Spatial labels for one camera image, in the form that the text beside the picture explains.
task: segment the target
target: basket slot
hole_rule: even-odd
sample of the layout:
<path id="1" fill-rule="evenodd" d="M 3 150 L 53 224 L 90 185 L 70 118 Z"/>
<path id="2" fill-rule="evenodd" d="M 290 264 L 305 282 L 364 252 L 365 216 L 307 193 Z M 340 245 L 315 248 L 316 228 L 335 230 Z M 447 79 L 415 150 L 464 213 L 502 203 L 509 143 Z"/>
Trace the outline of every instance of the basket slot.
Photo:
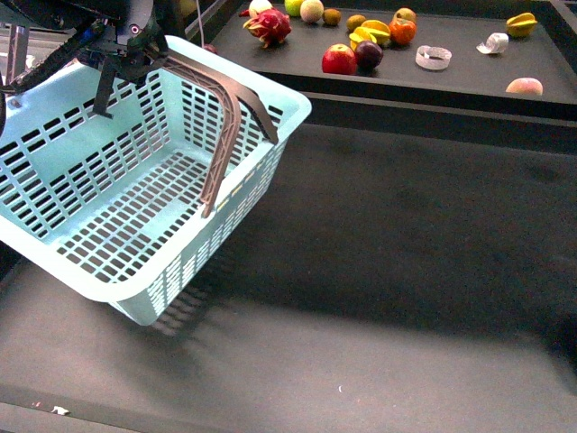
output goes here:
<path id="1" fill-rule="evenodd" d="M 223 124 L 222 107 L 216 98 L 205 89 L 187 81 L 181 81 L 184 138 L 196 147 L 214 152 L 216 140 Z M 270 118 L 279 126 L 283 110 L 268 106 Z M 254 117 L 241 102 L 242 121 L 227 168 L 227 173 L 237 167 L 256 147 L 265 140 L 265 136 Z"/>
<path id="2" fill-rule="evenodd" d="M 183 255 L 177 256 L 159 279 L 149 287 L 147 291 L 148 297 L 157 315 L 164 311 L 178 295 L 174 286 L 170 285 L 169 282 L 179 281 L 180 289 L 182 290 L 262 197 L 274 172 L 274 161 L 278 162 L 283 147 L 284 145 L 275 148 L 275 152 L 270 156 L 272 162 L 262 167 L 264 172 L 263 176 L 258 180 L 258 183 L 256 183 L 254 188 L 250 189 L 248 195 L 234 207 L 234 211 L 227 216 L 226 220 L 217 226 L 210 237 L 196 249 L 196 252 L 193 253 L 185 263 L 182 260 Z M 246 178 L 245 182 L 248 182 L 251 177 L 252 176 Z M 122 304 L 122 302 L 118 304 L 117 308 L 121 307 Z"/>
<path id="3" fill-rule="evenodd" d="M 62 239 L 58 252 L 101 281 L 127 280 L 195 214 L 207 170 L 173 153 Z"/>
<path id="4" fill-rule="evenodd" d="M 72 167 L 60 169 L 56 176 L 50 175 L 54 167 L 85 152 L 83 143 L 71 140 L 70 133 L 82 125 L 90 127 L 88 123 L 97 120 L 90 111 L 94 99 L 44 121 L 41 127 L 24 132 L 0 149 L 0 172 L 5 173 L 0 177 L 0 200 L 6 205 L 5 211 L 12 214 L 10 218 L 19 220 L 37 238 L 48 237 L 168 142 L 160 75 L 151 74 L 138 96 L 134 85 L 120 87 L 122 84 L 115 83 L 111 104 L 138 97 L 142 110 L 148 110 L 142 122 L 83 161 L 76 159 Z M 73 152 L 62 152 L 62 139 L 67 146 L 73 146 Z"/>
<path id="5" fill-rule="evenodd" d="M 230 166 L 234 147 L 238 140 L 240 125 L 243 121 L 240 101 L 246 104 L 246 108 L 255 116 L 259 129 L 262 129 L 273 143 L 279 141 L 277 128 L 270 120 L 269 114 L 257 94 L 222 72 L 173 50 L 169 52 L 163 68 L 186 81 L 209 89 L 213 94 L 213 99 L 211 100 L 211 97 L 207 99 L 208 108 L 215 111 L 219 105 L 222 106 L 223 121 L 221 122 L 219 133 L 216 130 L 218 123 L 214 119 L 207 118 L 204 122 L 205 130 L 211 134 L 218 134 L 214 156 L 210 162 L 205 185 L 201 193 L 201 200 L 206 204 L 202 215 L 203 217 L 208 217 L 213 210 L 218 191 Z"/>

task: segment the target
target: kiwi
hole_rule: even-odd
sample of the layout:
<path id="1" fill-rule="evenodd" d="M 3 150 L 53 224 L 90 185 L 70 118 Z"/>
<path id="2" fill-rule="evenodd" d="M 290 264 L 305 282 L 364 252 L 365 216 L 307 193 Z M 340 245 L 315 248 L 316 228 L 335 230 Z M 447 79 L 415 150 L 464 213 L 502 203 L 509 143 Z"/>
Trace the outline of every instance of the kiwi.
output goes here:
<path id="1" fill-rule="evenodd" d="M 323 21 L 326 25 L 339 25 L 339 22 L 341 22 L 341 12 L 336 9 L 325 9 L 323 12 Z"/>
<path id="2" fill-rule="evenodd" d="M 346 20 L 346 28 L 349 32 L 354 32 L 354 29 L 359 27 L 365 21 L 367 21 L 367 19 L 364 16 L 353 15 L 348 20 Z"/>

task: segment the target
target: metal pole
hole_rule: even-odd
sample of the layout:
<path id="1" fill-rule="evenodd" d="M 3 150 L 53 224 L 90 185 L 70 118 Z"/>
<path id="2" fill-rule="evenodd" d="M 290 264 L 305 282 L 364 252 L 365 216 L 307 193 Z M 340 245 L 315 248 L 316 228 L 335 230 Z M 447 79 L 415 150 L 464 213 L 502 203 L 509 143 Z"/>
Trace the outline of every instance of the metal pole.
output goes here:
<path id="1" fill-rule="evenodd" d="M 28 28 L 14 24 L 10 26 L 6 83 L 12 82 L 26 70 L 26 55 L 28 54 L 29 36 L 30 30 Z"/>

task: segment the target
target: dragon fruit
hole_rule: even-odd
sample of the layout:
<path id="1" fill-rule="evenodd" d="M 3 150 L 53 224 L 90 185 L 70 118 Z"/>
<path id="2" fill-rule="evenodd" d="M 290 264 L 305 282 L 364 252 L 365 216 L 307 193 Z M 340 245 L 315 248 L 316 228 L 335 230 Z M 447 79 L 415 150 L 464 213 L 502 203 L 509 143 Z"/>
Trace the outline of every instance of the dragon fruit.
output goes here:
<path id="1" fill-rule="evenodd" d="M 283 43 L 287 35 L 291 32 L 290 18 L 278 9 L 267 9 L 256 17 L 244 23 L 252 36 L 264 42 L 262 48 L 267 48 L 274 42 Z"/>

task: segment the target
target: red apple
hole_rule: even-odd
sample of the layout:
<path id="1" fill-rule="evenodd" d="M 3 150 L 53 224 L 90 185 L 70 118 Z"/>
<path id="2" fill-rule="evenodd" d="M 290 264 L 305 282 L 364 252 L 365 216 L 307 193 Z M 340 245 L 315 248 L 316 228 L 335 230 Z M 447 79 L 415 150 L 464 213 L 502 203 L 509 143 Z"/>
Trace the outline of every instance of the red apple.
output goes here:
<path id="1" fill-rule="evenodd" d="M 331 45 L 323 56 L 323 72 L 327 74 L 354 75 L 357 59 L 354 51 L 343 43 Z"/>

